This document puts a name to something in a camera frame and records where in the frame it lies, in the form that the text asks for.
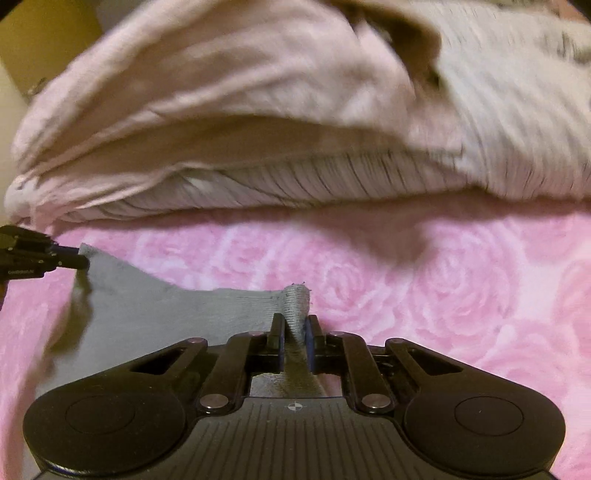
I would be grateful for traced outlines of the grey knit cloth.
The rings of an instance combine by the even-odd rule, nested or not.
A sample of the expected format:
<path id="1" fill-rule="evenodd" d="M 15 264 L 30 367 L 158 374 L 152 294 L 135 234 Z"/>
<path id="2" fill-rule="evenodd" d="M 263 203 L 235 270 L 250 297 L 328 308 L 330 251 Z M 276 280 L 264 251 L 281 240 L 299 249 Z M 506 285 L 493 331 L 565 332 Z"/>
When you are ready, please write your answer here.
<path id="1" fill-rule="evenodd" d="M 304 318 L 310 310 L 304 285 L 278 291 L 184 290 L 97 248 L 84 245 L 81 251 L 90 267 L 76 276 L 61 331 L 47 352 L 38 395 L 189 337 L 221 345 L 238 333 L 266 331 L 276 313 L 287 320 L 286 365 L 283 373 L 254 378 L 250 392 L 324 395 L 304 355 Z"/>

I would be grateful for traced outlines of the pale pink striped duvet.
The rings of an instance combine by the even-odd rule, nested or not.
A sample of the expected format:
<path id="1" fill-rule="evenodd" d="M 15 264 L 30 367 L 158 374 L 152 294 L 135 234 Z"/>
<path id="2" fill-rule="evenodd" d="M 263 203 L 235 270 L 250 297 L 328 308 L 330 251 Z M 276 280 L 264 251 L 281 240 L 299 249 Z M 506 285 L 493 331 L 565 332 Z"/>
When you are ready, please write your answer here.
<path id="1" fill-rule="evenodd" d="M 148 1 L 32 100 L 14 222 L 590 196 L 590 26 L 502 1 Z"/>

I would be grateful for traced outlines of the pink rose blanket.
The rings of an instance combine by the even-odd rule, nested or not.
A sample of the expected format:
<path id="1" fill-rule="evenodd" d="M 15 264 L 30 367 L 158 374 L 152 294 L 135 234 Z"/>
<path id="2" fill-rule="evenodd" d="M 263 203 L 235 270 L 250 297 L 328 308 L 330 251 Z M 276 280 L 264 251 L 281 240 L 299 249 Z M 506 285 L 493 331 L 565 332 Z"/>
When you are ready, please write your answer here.
<path id="1" fill-rule="evenodd" d="M 562 479 L 590 475 L 590 209 L 499 203 L 191 212 L 62 225 L 188 290 L 311 291 L 325 328 L 403 337 L 526 384 L 567 421 Z"/>

